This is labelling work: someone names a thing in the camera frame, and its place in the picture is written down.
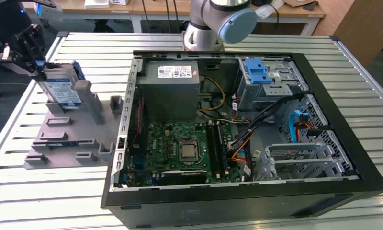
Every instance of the blue tab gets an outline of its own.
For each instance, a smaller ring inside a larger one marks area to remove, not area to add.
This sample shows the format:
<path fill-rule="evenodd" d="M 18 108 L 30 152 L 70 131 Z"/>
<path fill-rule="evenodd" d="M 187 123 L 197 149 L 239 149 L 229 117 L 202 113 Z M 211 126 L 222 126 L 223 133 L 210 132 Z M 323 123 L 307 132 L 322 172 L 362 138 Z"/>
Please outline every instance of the blue tab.
<path fill-rule="evenodd" d="M 251 84 L 271 84 L 273 79 L 267 75 L 267 67 L 259 59 L 246 59 L 245 66 L 251 78 Z"/>

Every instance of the black computer chassis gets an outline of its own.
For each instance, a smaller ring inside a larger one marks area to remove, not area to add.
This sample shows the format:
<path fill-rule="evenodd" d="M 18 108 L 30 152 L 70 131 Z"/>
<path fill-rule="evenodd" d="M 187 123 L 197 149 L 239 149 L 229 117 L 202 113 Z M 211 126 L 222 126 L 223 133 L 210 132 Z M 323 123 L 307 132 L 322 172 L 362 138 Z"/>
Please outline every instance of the black computer chassis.
<path fill-rule="evenodd" d="M 150 54 L 186 54 L 183 51 L 134 51 Z M 291 56 L 330 126 L 348 155 L 359 180 L 198 187 L 189 189 L 110 192 L 107 168 L 101 208 L 110 210 L 125 226 L 133 228 L 179 227 L 265 219 L 319 216 L 356 199 L 383 192 L 383 178 L 322 85 L 303 54 L 199 52 L 235 56 Z"/>

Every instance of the ram slot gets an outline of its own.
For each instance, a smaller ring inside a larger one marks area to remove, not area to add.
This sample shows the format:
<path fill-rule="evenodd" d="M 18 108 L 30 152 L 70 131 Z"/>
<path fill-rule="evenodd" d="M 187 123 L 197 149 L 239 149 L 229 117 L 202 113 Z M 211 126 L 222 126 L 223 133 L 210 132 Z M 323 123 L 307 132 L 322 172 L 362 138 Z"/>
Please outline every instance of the ram slot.
<path fill-rule="evenodd" d="M 219 178 L 226 174 L 227 160 L 223 144 L 221 126 L 215 123 L 206 123 L 207 149 L 210 156 L 211 176 Z"/>

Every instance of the aluminum slotted table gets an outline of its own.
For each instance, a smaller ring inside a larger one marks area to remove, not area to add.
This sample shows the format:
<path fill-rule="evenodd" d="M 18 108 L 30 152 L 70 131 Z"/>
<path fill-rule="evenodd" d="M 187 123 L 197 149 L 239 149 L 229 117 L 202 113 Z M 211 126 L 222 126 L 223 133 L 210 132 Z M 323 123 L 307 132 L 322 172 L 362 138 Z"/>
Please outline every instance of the aluminum slotted table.
<path fill-rule="evenodd" d="M 50 62 L 77 60 L 101 100 L 125 96 L 133 50 L 181 50 L 178 34 L 60 33 Z M 328 93 L 383 176 L 383 89 L 340 42 L 327 37 L 250 36 L 226 51 L 304 53 Z M 32 82 L 0 134 L 0 230 L 126 229 L 100 208 L 106 167 L 25 170 L 48 111 Z M 181 229 L 382 229 L 383 194 L 358 200 L 318 218 L 267 220 Z"/>

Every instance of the yellow cable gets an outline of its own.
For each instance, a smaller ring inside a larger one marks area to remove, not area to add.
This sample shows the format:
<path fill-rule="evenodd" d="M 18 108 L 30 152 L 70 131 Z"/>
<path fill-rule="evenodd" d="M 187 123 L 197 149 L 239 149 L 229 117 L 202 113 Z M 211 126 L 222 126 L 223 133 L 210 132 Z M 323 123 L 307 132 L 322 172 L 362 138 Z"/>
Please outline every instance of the yellow cable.
<path fill-rule="evenodd" d="M 213 82 L 213 84 L 217 86 L 217 88 L 218 88 L 219 91 L 222 92 L 223 98 L 222 98 L 222 102 L 219 103 L 218 106 L 215 106 L 215 107 L 213 107 L 213 108 L 201 108 L 201 109 L 197 109 L 197 111 L 213 111 L 213 110 L 218 109 L 218 108 L 223 105 L 223 102 L 225 102 L 223 89 L 221 88 L 221 86 L 217 84 L 217 82 L 215 82 L 211 78 L 209 78 L 209 77 L 205 77 L 205 78 L 207 78 L 207 79 Z"/>

